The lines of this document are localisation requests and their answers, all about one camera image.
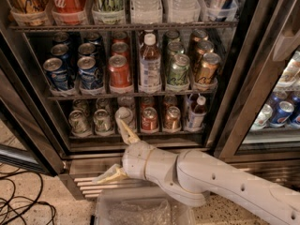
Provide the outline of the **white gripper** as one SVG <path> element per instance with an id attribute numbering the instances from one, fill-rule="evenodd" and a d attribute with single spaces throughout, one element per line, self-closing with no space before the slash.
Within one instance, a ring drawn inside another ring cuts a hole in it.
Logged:
<path id="1" fill-rule="evenodd" d="M 94 178 L 92 182 L 101 185 L 122 181 L 128 177 L 152 181 L 152 178 L 146 174 L 146 168 L 150 155 L 156 147 L 140 141 L 138 135 L 123 120 L 119 119 L 118 122 L 120 123 L 121 132 L 119 133 L 123 142 L 130 144 L 122 157 L 123 167 L 119 164 L 113 164 L 109 170 Z"/>

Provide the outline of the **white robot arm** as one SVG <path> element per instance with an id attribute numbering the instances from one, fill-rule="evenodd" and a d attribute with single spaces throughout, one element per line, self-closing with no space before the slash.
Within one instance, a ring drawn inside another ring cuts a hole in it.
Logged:
<path id="1" fill-rule="evenodd" d="M 300 193 L 272 183 L 197 150 L 179 154 L 141 140 L 123 119 L 115 121 L 127 148 L 121 164 L 94 181 L 106 184 L 127 178 L 150 181 L 180 203 L 198 207 L 211 191 L 247 209 L 271 225 L 300 225 Z"/>

